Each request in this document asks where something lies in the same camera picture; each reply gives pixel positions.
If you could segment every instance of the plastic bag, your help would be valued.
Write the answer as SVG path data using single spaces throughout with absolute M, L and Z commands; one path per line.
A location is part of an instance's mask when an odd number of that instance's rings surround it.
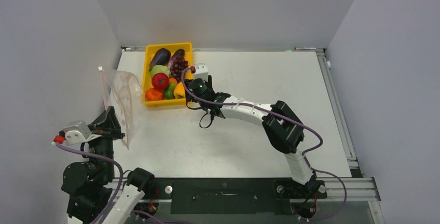
M 138 78 L 130 72 L 103 69 L 101 66 L 99 70 L 104 107 L 115 108 L 122 132 L 126 134 L 122 144 L 129 149 L 131 140 L 140 128 L 139 115 L 145 110 L 140 100 L 143 95 L 142 86 Z

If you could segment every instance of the white tabletop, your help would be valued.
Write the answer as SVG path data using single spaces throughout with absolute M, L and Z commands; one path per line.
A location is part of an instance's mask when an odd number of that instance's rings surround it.
M 118 70 L 142 81 L 144 55 L 123 52 Z M 208 66 L 216 92 L 257 103 L 285 101 L 324 139 L 322 147 L 307 154 L 312 166 L 351 177 L 315 52 L 194 52 L 194 62 Z M 134 113 L 143 126 L 130 149 L 115 143 L 115 160 L 124 170 L 141 167 L 156 177 L 290 177 L 284 155 L 271 146 L 263 128 L 215 118 L 210 128 L 201 129 L 203 114 L 185 107 L 145 107 Z M 318 142 L 305 131 L 298 148 Z

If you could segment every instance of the eggplant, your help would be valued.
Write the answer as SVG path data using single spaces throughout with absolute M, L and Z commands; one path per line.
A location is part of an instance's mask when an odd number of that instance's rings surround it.
M 155 54 L 150 62 L 150 69 L 156 65 L 165 65 L 171 57 L 171 52 L 168 49 L 161 48 Z
M 178 49 L 174 55 L 171 57 L 170 61 L 168 62 L 168 68 L 171 69 L 171 66 L 173 65 L 174 61 L 176 60 L 176 58 L 178 57 L 183 57 L 185 55 L 185 50 L 183 49 Z

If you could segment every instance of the white wall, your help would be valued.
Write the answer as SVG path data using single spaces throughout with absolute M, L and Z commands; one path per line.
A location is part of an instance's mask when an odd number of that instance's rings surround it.
M 64 223 L 64 168 L 51 146 L 103 109 L 98 64 L 120 47 L 97 0 L 0 0 L 0 223 Z
M 353 0 L 98 0 L 123 46 L 327 47 Z
M 327 50 L 387 224 L 440 223 L 439 16 L 439 0 L 355 0 Z

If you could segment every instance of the plastic container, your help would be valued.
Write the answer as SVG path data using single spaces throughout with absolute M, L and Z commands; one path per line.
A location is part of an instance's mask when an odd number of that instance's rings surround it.
M 148 45 L 145 50 L 145 62 L 144 62 L 144 78 L 142 80 L 142 85 L 144 92 L 152 88 L 151 78 L 149 74 L 149 64 L 154 57 L 154 54 L 161 48 L 166 48 L 171 52 L 171 56 L 174 55 L 176 50 L 185 50 L 185 61 L 188 61 L 188 66 L 193 66 L 193 45 L 191 43 L 178 43 L 178 44 L 155 44 Z M 185 79 L 193 79 L 193 74 L 190 71 L 185 73 Z M 161 100 L 161 101 L 147 101 L 145 96 L 141 97 L 141 101 L 147 107 L 159 107 L 159 106 L 177 106 L 185 105 L 186 99 L 173 99 L 173 100 Z

